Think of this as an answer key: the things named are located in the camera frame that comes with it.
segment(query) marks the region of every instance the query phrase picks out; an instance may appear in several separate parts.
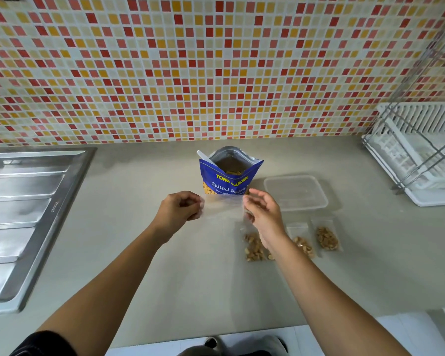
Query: floor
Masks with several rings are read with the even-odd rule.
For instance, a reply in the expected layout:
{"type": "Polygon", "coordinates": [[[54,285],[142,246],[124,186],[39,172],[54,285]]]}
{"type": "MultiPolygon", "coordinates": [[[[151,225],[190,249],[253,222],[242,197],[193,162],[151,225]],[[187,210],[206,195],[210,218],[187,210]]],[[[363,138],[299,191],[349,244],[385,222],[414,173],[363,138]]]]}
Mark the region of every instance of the floor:
{"type": "MultiPolygon", "coordinates": [[[[445,356],[445,341],[439,330],[426,312],[413,312],[377,319],[412,356],[445,356]]],[[[244,353],[239,342],[247,338],[259,338],[263,335],[281,337],[290,356],[322,356],[318,342],[308,326],[296,326],[283,329],[261,330],[239,334],[222,335],[221,338],[232,355],[244,353]]],[[[176,356],[181,351],[194,345],[202,345],[203,338],[161,342],[157,344],[113,348],[107,356],[176,356]]]]}

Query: plastic spoon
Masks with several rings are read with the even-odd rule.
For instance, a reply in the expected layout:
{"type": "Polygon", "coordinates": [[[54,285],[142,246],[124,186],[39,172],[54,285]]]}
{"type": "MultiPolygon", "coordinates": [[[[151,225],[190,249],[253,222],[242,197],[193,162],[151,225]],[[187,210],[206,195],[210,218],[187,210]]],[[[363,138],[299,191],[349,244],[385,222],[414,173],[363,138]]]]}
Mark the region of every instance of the plastic spoon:
{"type": "Polygon", "coordinates": [[[196,153],[198,154],[198,156],[200,156],[204,161],[209,162],[210,164],[213,164],[214,166],[217,167],[217,165],[206,155],[203,154],[202,151],[198,150],[196,151],[196,153]]]}

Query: tile backsplash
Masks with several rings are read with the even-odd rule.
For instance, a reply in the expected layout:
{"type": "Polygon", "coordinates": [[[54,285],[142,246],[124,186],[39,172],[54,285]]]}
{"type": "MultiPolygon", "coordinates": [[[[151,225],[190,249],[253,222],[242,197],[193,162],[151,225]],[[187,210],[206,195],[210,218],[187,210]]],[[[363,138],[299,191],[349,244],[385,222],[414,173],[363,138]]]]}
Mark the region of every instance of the tile backsplash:
{"type": "MultiPolygon", "coordinates": [[[[0,146],[352,135],[445,0],[0,1],[0,146]]],[[[445,66],[410,93],[445,101],[445,66]]]]}

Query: stainless steel sink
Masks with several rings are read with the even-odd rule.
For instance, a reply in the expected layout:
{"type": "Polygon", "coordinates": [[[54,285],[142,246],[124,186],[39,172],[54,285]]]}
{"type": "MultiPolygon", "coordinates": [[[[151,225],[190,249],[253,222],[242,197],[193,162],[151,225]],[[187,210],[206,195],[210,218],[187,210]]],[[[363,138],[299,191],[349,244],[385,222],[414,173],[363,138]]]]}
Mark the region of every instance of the stainless steel sink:
{"type": "Polygon", "coordinates": [[[23,309],[94,152],[0,152],[0,313],[23,309]]]}

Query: black sleeve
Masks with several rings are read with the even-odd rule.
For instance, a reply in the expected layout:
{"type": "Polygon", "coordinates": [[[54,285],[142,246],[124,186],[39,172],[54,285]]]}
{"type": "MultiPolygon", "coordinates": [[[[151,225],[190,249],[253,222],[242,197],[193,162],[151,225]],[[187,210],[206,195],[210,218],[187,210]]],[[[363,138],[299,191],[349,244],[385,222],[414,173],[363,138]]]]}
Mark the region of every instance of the black sleeve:
{"type": "Polygon", "coordinates": [[[10,356],[77,356],[71,345],[53,331],[31,334],[10,356]]]}

